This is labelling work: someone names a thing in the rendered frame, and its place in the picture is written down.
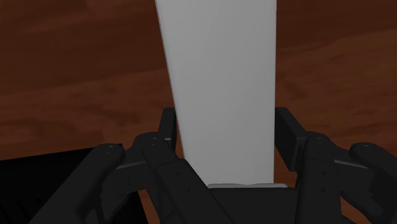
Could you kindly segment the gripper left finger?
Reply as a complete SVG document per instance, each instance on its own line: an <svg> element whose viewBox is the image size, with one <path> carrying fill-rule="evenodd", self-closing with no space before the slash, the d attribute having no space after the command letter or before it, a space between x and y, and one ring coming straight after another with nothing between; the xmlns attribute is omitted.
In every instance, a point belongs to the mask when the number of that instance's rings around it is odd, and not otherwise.
<svg viewBox="0 0 397 224"><path fill-rule="evenodd" d="M29 224L111 224L129 195L147 190L164 224L235 224L191 165L176 155L176 112L131 148L100 144L82 160Z"/></svg>

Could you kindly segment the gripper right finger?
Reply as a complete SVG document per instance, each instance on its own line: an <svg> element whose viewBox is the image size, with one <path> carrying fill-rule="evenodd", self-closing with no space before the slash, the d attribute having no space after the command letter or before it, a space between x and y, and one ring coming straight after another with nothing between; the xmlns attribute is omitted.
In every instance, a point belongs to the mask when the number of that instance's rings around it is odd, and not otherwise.
<svg viewBox="0 0 397 224"><path fill-rule="evenodd" d="M345 200L371 224L397 224L397 157L368 142L345 150L306 131L287 108L275 109L274 144L297 174L295 224L354 224Z"/></svg>

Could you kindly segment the white rectangular slab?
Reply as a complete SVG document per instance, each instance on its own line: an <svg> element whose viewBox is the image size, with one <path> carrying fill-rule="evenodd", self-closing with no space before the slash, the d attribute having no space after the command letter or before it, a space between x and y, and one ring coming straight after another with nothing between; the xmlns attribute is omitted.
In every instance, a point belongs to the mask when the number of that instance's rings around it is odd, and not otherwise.
<svg viewBox="0 0 397 224"><path fill-rule="evenodd" d="M206 184L272 183L277 0L155 0L184 158Z"/></svg>

